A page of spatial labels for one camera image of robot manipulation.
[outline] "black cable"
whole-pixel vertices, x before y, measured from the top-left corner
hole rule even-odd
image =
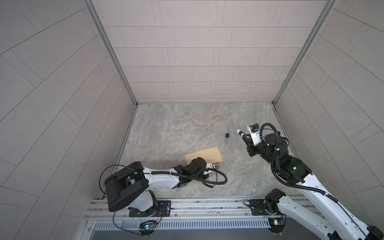
[[[100,191],[101,191],[102,193],[104,193],[104,195],[107,195],[107,194],[106,194],[106,193],[103,191],[103,189],[101,188],[101,185],[100,185],[101,176],[103,175],[103,173],[104,173],[108,168],[113,167],[113,166],[125,167],[125,168],[128,168],[129,170],[132,170],[132,171],[134,171],[134,172],[136,172],[136,173],[139,173],[139,174],[149,174],[149,173],[145,173],[145,172],[138,172],[138,171],[135,171],[135,170],[133,170],[132,168],[129,168],[129,167],[127,167],[127,166],[120,165],[120,164],[110,165],[110,166],[108,166],[106,169],[104,169],[104,171],[100,174],[100,177],[99,177],[99,188],[100,188]]]
[[[183,177],[183,178],[192,179],[192,180],[196,180],[196,181],[199,181],[199,182],[205,182],[205,183],[208,183],[208,184],[215,184],[215,185],[223,185],[223,184],[227,183],[227,181],[228,181],[227,175],[225,175],[221,171],[213,169],[213,168],[207,168],[206,170],[212,170],[214,172],[220,173],[225,178],[225,180],[221,181],[221,182],[214,182],[214,181],[208,181],[208,180],[205,180],[205,179],[201,179],[199,177],[192,177],[192,176],[188,176],[188,175],[184,175],[184,174],[178,174],[178,173],[175,173],[175,172],[168,172],[168,171],[155,171],[155,172],[151,172],[151,174],[152,175],[169,174],[169,175],[173,175],[173,176]]]
[[[368,240],[370,240],[369,237],[363,232],[363,230],[361,230],[360,226],[355,223],[355,221],[351,218],[351,216],[347,213],[347,211],[340,205],[340,203],[337,202],[337,204],[341,207],[341,209],[345,212],[345,214],[347,214],[349,216],[349,218],[356,225],[356,227],[358,227],[360,229],[360,231],[364,234],[364,236],[366,238],[368,238]]]
[[[114,220],[114,218],[115,218],[115,213],[116,213],[116,212],[113,212],[112,222],[113,222],[113,224],[114,224],[118,229],[121,229],[121,230],[130,232],[130,233],[132,233],[132,234],[140,235],[140,236],[141,236],[141,234],[139,234],[139,233],[131,232],[131,231],[127,230],[127,229],[124,229],[124,228],[121,228],[121,227],[117,226],[116,223],[115,223],[115,220]]]
[[[300,186],[300,185],[296,185],[296,184],[291,184],[291,183],[287,183],[285,181],[283,181],[279,176],[278,174],[276,173],[276,169],[275,169],[275,159],[276,159],[276,155],[277,155],[277,151],[279,149],[279,133],[278,131],[276,130],[275,126],[266,122],[264,123],[261,128],[260,128],[260,136],[262,136],[262,132],[263,132],[263,129],[265,126],[269,126],[272,128],[273,132],[275,133],[275,136],[276,136],[276,144],[275,144],[275,150],[273,151],[273,154],[272,154],[272,159],[271,159],[271,171],[272,171],[272,174],[273,176],[280,182],[282,183],[283,185],[285,186],[288,186],[288,187],[294,187],[294,188],[297,188],[297,189],[303,189],[303,190],[308,190],[308,191],[314,191],[314,192],[319,192],[321,193],[322,195],[325,195],[326,192],[324,190],[321,190],[321,189],[317,189],[317,188],[314,188],[314,187],[307,187],[307,186]],[[332,195],[325,195],[326,197],[328,197],[329,199],[331,199],[332,201],[334,202],[338,202],[338,200],[332,196]]]

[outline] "wire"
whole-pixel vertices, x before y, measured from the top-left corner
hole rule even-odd
[[[114,224],[118,229],[121,229],[121,230],[130,232],[130,233],[132,233],[132,234],[140,235],[140,236],[141,236],[141,234],[139,234],[139,233],[131,232],[131,231],[127,230],[127,229],[124,229],[124,228],[121,228],[121,227],[117,226],[116,223],[115,223],[115,219],[114,219],[114,218],[115,218],[115,213],[116,213],[116,212],[113,212],[112,222],[113,222],[113,224]]]
[[[370,240],[370,238],[363,232],[363,230],[361,230],[360,226],[355,223],[355,221],[351,218],[351,216],[347,213],[347,211],[340,205],[340,203],[337,202],[337,204],[341,207],[341,209],[345,212],[345,214],[349,216],[351,221],[360,229],[360,231],[364,234],[364,236],[368,238],[368,240]]]
[[[103,189],[101,188],[101,185],[100,185],[101,176],[103,175],[103,173],[104,173],[108,168],[110,168],[110,167],[114,167],[114,166],[125,167],[125,168],[128,168],[129,170],[132,170],[132,171],[134,171],[134,172],[136,172],[136,173],[139,173],[139,174],[149,174],[149,173],[145,173],[145,172],[138,172],[138,171],[135,171],[135,170],[133,170],[132,168],[129,168],[129,167],[127,167],[127,166],[120,165],[120,164],[110,165],[110,166],[108,166],[106,169],[104,169],[104,171],[100,174],[100,177],[99,177],[99,188],[100,188],[101,192],[104,193],[104,195],[107,195],[107,194],[106,194],[106,192],[104,192]]]
[[[221,171],[213,169],[213,168],[207,168],[206,170],[212,170],[214,172],[220,173],[225,178],[225,180],[221,181],[221,182],[214,182],[214,181],[208,181],[208,180],[205,180],[205,179],[201,179],[199,177],[192,177],[192,176],[188,176],[188,175],[184,175],[184,174],[178,174],[178,173],[175,173],[175,172],[167,172],[167,171],[155,171],[155,172],[151,172],[151,174],[152,175],[156,175],[156,174],[169,174],[169,175],[174,175],[174,176],[178,176],[178,177],[183,177],[183,178],[192,179],[192,180],[196,180],[196,181],[204,182],[204,183],[208,183],[208,184],[215,184],[215,185],[223,185],[223,184],[227,183],[227,181],[228,181],[227,175],[225,175]]]

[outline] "wall tile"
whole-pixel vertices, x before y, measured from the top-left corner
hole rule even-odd
[[[277,48],[286,28],[233,28],[232,48]]]
[[[356,44],[360,41],[360,39],[364,36],[364,34],[368,31],[370,26],[363,23],[359,30],[353,35],[352,39],[348,42],[348,44],[343,49],[345,54],[349,54],[351,50],[356,46]]]
[[[182,102],[183,98],[181,94],[146,94],[145,99],[149,103],[154,102]]]
[[[69,148],[67,152],[68,157],[85,165],[106,121],[107,119],[102,112],[97,107],[93,108],[79,134],[77,134]]]
[[[15,239],[48,239],[79,174],[59,165]]]
[[[116,129],[119,126],[122,114],[123,114],[122,110],[116,104],[114,106],[114,108],[112,109],[112,112],[109,115],[109,118],[108,118],[107,122],[105,123],[103,130],[101,131],[100,137],[108,145],[111,145],[111,143],[112,143],[113,136],[115,135]]]
[[[76,226],[78,217],[60,215],[48,240],[67,240]]]
[[[32,12],[31,8],[29,8],[28,4],[24,0],[14,0],[13,1],[20,11],[24,14],[24,16],[28,19],[28,21],[33,25],[37,32],[44,30],[43,25],[38,20],[36,15]]]
[[[279,101],[277,103],[276,107],[280,113],[280,116],[282,117],[282,119],[284,121],[284,124],[286,126],[288,133],[292,134],[296,130],[296,127],[295,127],[295,124],[293,123],[291,117],[289,116],[283,102]]]
[[[153,82],[188,82],[187,67],[149,67]]]
[[[24,192],[19,192],[5,187],[0,187],[0,203],[19,207],[33,208],[39,197]]]
[[[84,207],[89,193],[91,192],[93,183],[96,180],[97,173],[100,171],[106,155],[107,151],[96,143],[91,155],[89,156],[89,161],[87,161],[79,180],[68,198],[67,204],[81,208]]]
[[[76,162],[72,158],[68,157],[67,155],[64,156],[63,160],[61,161],[61,164],[69,167],[70,169],[74,170],[75,172],[81,173],[83,171],[84,166],[80,163]]]
[[[327,80],[316,97],[347,138],[372,123],[367,114],[332,79]]]
[[[279,67],[241,67],[238,81],[272,82]]]
[[[100,103],[108,113],[111,113],[113,106],[115,106],[115,103],[119,99],[119,96],[123,90],[124,85],[122,81],[118,75],[115,75],[99,99]]]
[[[376,77],[384,80],[384,50],[382,42],[384,41],[384,33],[370,28],[349,53],[349,56],[356,60],[361,66]]]
[[[17,45],[12,51],[41,79],[45,79],[79,48],[79,42],[63,20]]]
[[[167,83],[132,83],[136,94],[169,94]]]
[[[317,166],[314,163],[307,147],[305,146],[303,139],[300,137],[300,134],[297,131],[295,131],[293,134],[291,134],[291,139],[296,149],[299,152],[299,155],[301,157],[300,159],[312,170],[312,172],[314,173],[314,175],[317,176],[318,179],[322,179],[323,176],[321,175],[320,171],[317,169]]]
[[[80,12],[73,14],[71,19],[86,43],[98,34],[87,10],[83,9]]]
[[[384,83],[382,81],[359,64],[356,64],[339,84],[348,96],[350,96],[379,127],[384,127],[384,119],[381,114],[384,111],[382,104]]]
[[[297,73],[294,74],[293,78],[291,79],[291,81],[289,82],[288,84],[288,89],[291,93],[294,93],[297,89],[297,87],[299,86],[299,84],[301,83],[301,78],[299,77],[299,75],[297,75]]]
[[[292,66],[300,48],[270,48],[263,66]]]
[[[276,94],[259,94],[258,102],[271,102],[275,99]]]
[[[286,1],[279,1],[279,4],[277,5],[275,14],[273,16],[271,26],[277,26],[278,25],[278,23],[280,21],[281,14],[283,13],[285,4],[286,4]]]
[[[151,1],[97,0],[107,26],[156,26]]]
[[[316,120],[316,122],[314,122],[312,124],[312,127],[314,130],[316,130],[319,126],[321,126],[321,124],[323,124],[328,118],[330,118],[329,114],[327,112],[325,112],[323,115],[321,115],[321,117],[319,117],[319,119]]]
[[[127,48],[176,47],[171,27],[120,27]]]
[[[324,4],[324,1],[287,1],[278,26],[312,27]]]
[[[257,66],[262,48],[221,48],[219,66]]]
[[[73,20],[71,17],[67,17],[65,19],[66,23],[70,27],[71,31],[73,32],[74,36],[76,37],[77,41],[80,43],[81,46],[85,45],[85,41],[83,37],[81,36],[79,30],[77,29],[76,25],[74,24]]]
[[[259,58],[259,62],[257,63],[258,66],[262,66],[264,64],[266,55],[268,54],[269,48],[263,48],[262,53]]]
[[[103,58],[97,50],[95,43],[90,41],[65,61],[55,71],[55,74],[71,92],[75,93],[102,60]]]
[[[35,89],[7,61],[0,57],[0,119]]]
[[[316,86],[320,79],[324,76],[325,72],[308,56],[305,56],[301,63],[297,74],[305,82],[310,90]]]
[[[0,160],[0,185],[3,185],[15,168],[16,165]]]
[[[250,82],[216,82],[215,93],[248,93]]]
[[[311,49],[308,51],[308,56],[336,83],[355,64],[355,61],[321,36],[318,36],[312,44]]]
[[[281,48],[301,48],[304,45],[312,28],[287,28],[283,40],[279,47]]]
[[[182,94],[183,102],[220,102],[221,94]]]
[[[357,152],[368,164],[381,184],[384,184],[384,176],[382,174],[384,163],[381,154],[383,141],[384,132],[380,131],[355,146]]]
[[[333,10],[321,28],[320,35],[338,49],[343,50],[361,25],[362,22]]]
[[[384,31],[383,11],[384,3],[380,0],[356,0],[350,5],[346,14]]]
[[[372,225],[377,226],[379,229],[384,228],[382,221],[382,207],[379,208],[376,204],[372,204],[372,199],[375,199],[377,202],[382,202],[384,200],[384,188],[383,186],[377,186],[371,189],[367,189],[361,192],[355,193],[355,196],[364,211],[367,213],[369,219],[372,221]]]
[[[18,164],[71,96],[54,74],[33,90],[0,122],[0,159]]]
[[[3,239],[14,239],[31,209],[0,204],[0,232]]]
[[[318,159],[316,159],[314,162],[316,163],[316,166],[320,167],[321,165],[323,165],[324,163],[328,162],[331,159],[332,159],[331,155],[329,153],[326,153],[321,157],[319,157]]]
[[[111,80],[116,76],[116,70],[109,56],[100,63],[99,67],[101,68],[104,76],[107,78],[107,81],[110,83]]]
[[[381,129],[375,123],[372,123],[368,127],[350,137],[348,140],[353,146],[355,146],[380,131]]]
[[[297,90],[293,94],[293,97],[303,110],[310,124],[316,122],[316,120],[318,120],[323,113],[325,113],[323,106],[319,103],[304,82],[299,84]]]
[[[77,115],[68,105],[65,105],[62,109],[62,112],[65,113],[70,119],[72,119],[79,127],[82,127],[84,121],[79,115]]]
[[[367,164],[331,118],[328,118],[318,127],[316,133],[326,146],[347,183],[372,175]]]
[[[290,116],[292,116],[296,110],[299,108],[299,104],[297,104],[295,98],[289,91],[285,91],[281,96],[281,101],[284,103],[284,106],[287,109],[287,112]]]
[[[119,27],[110,26],[110,27],[104,27],[104,29],[105,29],[105,32],[107,33],[108,39],[109,39],[113,48],[125,48],[126,47],[124,40],[121,36],[121,32],[120,32]]]
[[[13,1],[2,1],[0,9],[0,53],[37,33]]]
[[[183,82],[173,83],[175,94],[209,94],[211,92],[210,82]]]
[[[278,1],[226,1],[223,26],[270,26]]]
[[[163,20],[161,18],[160,5],[158,0],[151,0],[153,16],[155,18],[156,26],[163,26]]]
[[[60,112],[3,186],[40,195],[79,130],[78,125]]]
[[[313,159],[318,159],[327,153],[323,143],[303,112],[301,112],[293,122]]]
[[[379,180],[375,177],[375,175],[372,175],[370,177],[366,177],[364,179],[358,180],[356,182],[350,183],[349,187],[351,188],[352,192],[360,192],[362,190],[366,190],[372,187],[381,186]]]
[[[276,94],[280,89],[281,83],[274,82],[256,82],[253,93]]]
[[[259,94],[222,94],[222,102],[256,102]]]
[[[225,1],[217,1],[216,26],[223,26]]]
[[[99,74],[93,71],[71,97],[67,105],[85,121],[105,88],[106,86]]]
[[[42,82],[42,80],[27,65],[25,65],[25,63],[23,63],[23,61],[12,52],[12,50],[6,51],[1,54],[1,56],[35,87]]]
[[[118,48],[123,66],[164,66],[160,48]]]
[[[125,108],[125,111],[124,111],[122,118],[120,120],[118,129],[116,130],[115,136],[113,137],[114,140],[112,141],[112,144],[108,149],[108,152],[113,150],[114,142],[117,142],[116,144],[119,145],[118,147],[120,147],[120,145],[122,145],[122,140],[123,140],[123,137],[126,133],[126,130],[127,130],[129,121],[131,120],[131,116],[132,116],[134,109],[135,109],[135,104],[133,103],[132,100],[129,100],[127,107]]]
[[[159,0],[163,26],[216,26],[217,1]]]
[[[211,66],[213,48],[168,48],[171,66]]]
[[[49,4],[46,0],[25,0],[25,2],[45,28],[84,9],[83,3],[75,0],[66,2],[54,0]]]
[[[193,67],[195,82],[232,81],[235,67]]]
[[[164,66],[169,66],[168,49],[161,48],[161,54],[163,55]]]
[[[369,225],[370,220],[362,209],[361,205],[353,195],[348,184],[337,169],[333,161],[329,161],[319,167],[323,180],[328,190],[335,196],[353,215]]]
[[[178,48],[228,48],[232,28],[176,27],[175,39]]]

